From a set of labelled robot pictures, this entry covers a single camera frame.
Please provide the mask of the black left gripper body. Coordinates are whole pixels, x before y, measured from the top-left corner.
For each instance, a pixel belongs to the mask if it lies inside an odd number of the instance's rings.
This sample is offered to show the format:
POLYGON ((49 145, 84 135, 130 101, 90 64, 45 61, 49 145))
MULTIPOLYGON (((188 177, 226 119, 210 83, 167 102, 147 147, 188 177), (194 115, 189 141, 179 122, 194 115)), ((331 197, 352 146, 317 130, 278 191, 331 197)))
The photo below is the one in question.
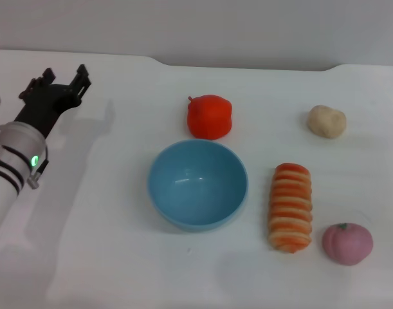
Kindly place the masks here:
POLYGON ((24 107, 16 116, 47 137, 65 111, 81 105, 83 77, 76 76, 68 85, 47 84, 42 77, 31 81, 32 87, 19 95, 24 107))

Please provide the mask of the blue bowl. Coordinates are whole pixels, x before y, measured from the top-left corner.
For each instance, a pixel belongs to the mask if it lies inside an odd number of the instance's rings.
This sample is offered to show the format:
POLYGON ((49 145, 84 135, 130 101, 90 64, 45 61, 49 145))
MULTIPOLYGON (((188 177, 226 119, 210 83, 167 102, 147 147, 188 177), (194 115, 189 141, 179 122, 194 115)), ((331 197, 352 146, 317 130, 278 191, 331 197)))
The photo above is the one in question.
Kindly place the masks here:
POLYGON ((184 140, 165 148, 147 177, 152 206, 181 230, 216 229, 233 219, 248 195, 241 159, 213 141, 184 140))

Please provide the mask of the orange striped bread roll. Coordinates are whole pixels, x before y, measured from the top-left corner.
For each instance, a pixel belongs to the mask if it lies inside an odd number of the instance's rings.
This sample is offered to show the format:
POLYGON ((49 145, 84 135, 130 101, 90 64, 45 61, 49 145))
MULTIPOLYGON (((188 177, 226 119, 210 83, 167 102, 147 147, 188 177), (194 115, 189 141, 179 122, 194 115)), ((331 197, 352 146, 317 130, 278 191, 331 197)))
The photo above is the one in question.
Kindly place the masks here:
POLYGON ((268 241, 275 250, 294 254, 311 243, 311 194, 305 167, 283 163, 275 168, 268 210, 268 241))

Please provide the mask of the red toy pepper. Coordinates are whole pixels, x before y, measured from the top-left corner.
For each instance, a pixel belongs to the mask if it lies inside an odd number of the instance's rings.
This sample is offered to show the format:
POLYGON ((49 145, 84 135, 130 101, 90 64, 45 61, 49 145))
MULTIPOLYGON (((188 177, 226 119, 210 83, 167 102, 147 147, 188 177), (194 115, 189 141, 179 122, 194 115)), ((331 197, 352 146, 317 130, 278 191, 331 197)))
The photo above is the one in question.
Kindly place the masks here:
POLYGON ((232 129, 232 104, 217 95, 189 97, 187 126, 195 138, 217 140, 232 129))

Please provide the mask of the pink toy peach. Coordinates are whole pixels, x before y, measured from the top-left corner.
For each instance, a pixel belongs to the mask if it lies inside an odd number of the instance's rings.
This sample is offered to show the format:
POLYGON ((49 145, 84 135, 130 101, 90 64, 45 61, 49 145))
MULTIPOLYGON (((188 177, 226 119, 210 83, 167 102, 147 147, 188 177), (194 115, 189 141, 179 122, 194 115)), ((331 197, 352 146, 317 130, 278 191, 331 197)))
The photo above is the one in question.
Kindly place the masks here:
POLYGON ((371 233, 355 223, 339 223, 328 227, 322 236, 322 247, 329 258, 353 266, 363 261, 373 249, 371 233))

